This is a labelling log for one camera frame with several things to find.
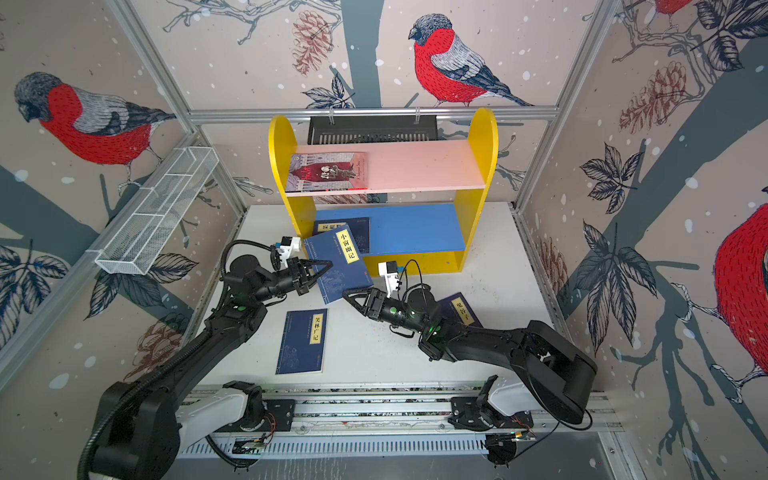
bird mural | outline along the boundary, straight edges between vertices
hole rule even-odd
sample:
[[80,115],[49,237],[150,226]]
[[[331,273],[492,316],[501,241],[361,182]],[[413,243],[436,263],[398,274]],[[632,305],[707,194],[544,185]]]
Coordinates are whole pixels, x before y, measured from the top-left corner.
[[159,124],[176,118],[116,95],[73,87],[41,71],[21,79],[14,96],[27,122],[38,119],[73,154],[94,164],[124,165],[128,178],[118,192],[128,184],[139,185],[131,180],[131,162],[152,151],[149,140]]
[[752,371],[741,380],[734,379],[720,365],[711,369],[721,372],[736,390],[731,402],[742,403],[741,389],[747,382],[768,376],[768,204],[761,205],[744,223],[723,240],[717,249],[714,266],[717,307],[706,308],[693,303],[684,285],[688,302],[688,321],[693,309],[722,320],[733,336],[752,356]]
[[515,97],[509,87],[493,75],[485,60],[453,31],[448,17],[439,13],[424,15],[413,24],[408,35],[415,41],[416,78],[437,98],[435,106],[450,101],[466,106],[477,98],[506,98],[518,105],[531,106]]

book cover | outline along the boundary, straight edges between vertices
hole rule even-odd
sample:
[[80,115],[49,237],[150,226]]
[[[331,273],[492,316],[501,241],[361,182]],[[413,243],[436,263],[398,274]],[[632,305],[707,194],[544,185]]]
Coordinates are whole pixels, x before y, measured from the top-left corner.
[[276,374],[323,371],[328,309],[286,314]]
[[360,218],[339,218],[338,220],[315,220],[315,228],[312,235],[327,232],[342,225],[349,225],[352,231],[352,237],[355,239],[358,251],[363,255],[371,251],[371,219],[368,217]]
[[331,269],[317,280],[325,304],[340,299],[344,290],[373,285],[349,225],[304,239],[304,248],[312,260],[333,262]]
[[365,190],[368,165],[363,152],[294,154],[286,192]]
[[454,293],[451,296],[439,300],[440,313],[449,321],[461,322],[466,326],[477,326],[483,328],[482,323],[472,311],[467,299],[464,298],[461,292]]

yellow label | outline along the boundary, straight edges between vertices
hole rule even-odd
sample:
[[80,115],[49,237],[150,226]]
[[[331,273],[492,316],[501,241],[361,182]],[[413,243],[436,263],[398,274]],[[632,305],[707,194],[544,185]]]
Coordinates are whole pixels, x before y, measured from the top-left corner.
[[310,345],[317,345],[323,338],[323,314],[317,313],[312,317],[312,334],[310,335]]
[[454,298],[451,300],[451,303],[453,304],[453,308],[456,309],[458,312],[458,316],[462,319],[462,323],[465,325],[472,325],[475,322],[475,319],[472,318],[472,315],[469,314],[469,310],[467,310],[466,305],[464,302],[462,302],[462,298]]
[[338,232],[336,236],[339,238],[339,245],[341,245],[341,251],[344,252],[346,262],[352,263],[359,260],[357,257],[357,250],[355,250],[355,244],[352,242],[352,237],[349,236],[349,231],[344,230]]
[[317,232],[327,232],[329,230],[333,230],[334,228],[339,228],[342,225],[346,225],[346,222],[342,223],[318,223],[317,224]]

wire basket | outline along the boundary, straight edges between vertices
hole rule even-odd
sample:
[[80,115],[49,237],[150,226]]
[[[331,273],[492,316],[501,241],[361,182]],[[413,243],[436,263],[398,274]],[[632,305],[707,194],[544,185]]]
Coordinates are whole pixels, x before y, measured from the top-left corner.
[[153,187],[142,189],[149,190],[147,197],[96,259],[107,273],[146,275],[219,163],[210,147],[179,148],[174,154],[168,172]]

bird wing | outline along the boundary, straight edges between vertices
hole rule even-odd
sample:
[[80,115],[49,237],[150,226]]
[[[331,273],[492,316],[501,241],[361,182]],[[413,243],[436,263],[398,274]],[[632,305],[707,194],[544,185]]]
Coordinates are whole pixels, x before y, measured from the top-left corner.
[[430,60],[440,73],[464,84],[471,84],[467,80],[475,77],[485,67],[485,60],[480,54],[464,45],[458,35],[453,36],[453,43],[447,52],[433,55]]
[[72,89],[83,107],[83,113],[74,121],[75,130],[104,137],[125,131],[129,116],[125,100],[117,95],[92,94],[77,87]]

